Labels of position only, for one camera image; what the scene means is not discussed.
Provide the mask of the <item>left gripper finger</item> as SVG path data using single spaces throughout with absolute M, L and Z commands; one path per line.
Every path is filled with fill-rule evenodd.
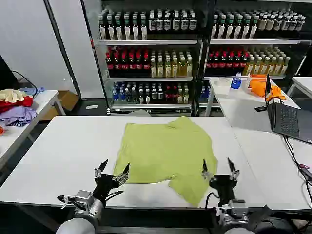
M 126 165 L 124 168 L 123 172 L 120 173 L 119 175 L 115 175 L 112 178 L 113 181 L 113 187 L 120 187 L 123 185 L 129 178 L 129 168 L 130 168 L 130 163 Z
M 95 178 L 94 178 L 95 182 L 98 182 L 102 178 L 102 173 L 103 173 L 103 170 L 105 169 L 107 163 L 108 163 L 108 159 L 105 160 L 103 163 L 101 163 L 98 168 L 94 169 L 94 171 L 95 171 Z

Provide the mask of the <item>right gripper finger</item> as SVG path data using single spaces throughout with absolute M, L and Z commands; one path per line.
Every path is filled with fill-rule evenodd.
M 231 175 L 230 175 L 230 180 L 237 180 L 240 171 L 236 169 L 234 163 L 228 158 L 228 164 L 230 167 Z
M 207 167 L 205 159 L 203 159 L 201 175 L 202 175 L 203 179 L 206 181 L 210 180 L 213 176 L 213 174 L 208 171 L 208 167 Z

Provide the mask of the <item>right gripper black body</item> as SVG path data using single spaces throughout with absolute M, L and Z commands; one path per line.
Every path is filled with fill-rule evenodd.
M 236 199 L 234 188 L 237 185 L 237 179 L 231 175 L 214 175 L 209 181 L 210 187 L 218 192 L 218 205 L 228 204 L 230 200 Z

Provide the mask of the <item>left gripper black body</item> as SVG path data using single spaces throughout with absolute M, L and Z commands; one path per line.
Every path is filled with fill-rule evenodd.
M 114 175 L 101 174 L 101 177 L 95 178 L 96 187 L 93 191 L 93 196 L 98 200 L 106 200 L 109 192 L 112 189 L 119 187 L 119 182 L 114 180 Z

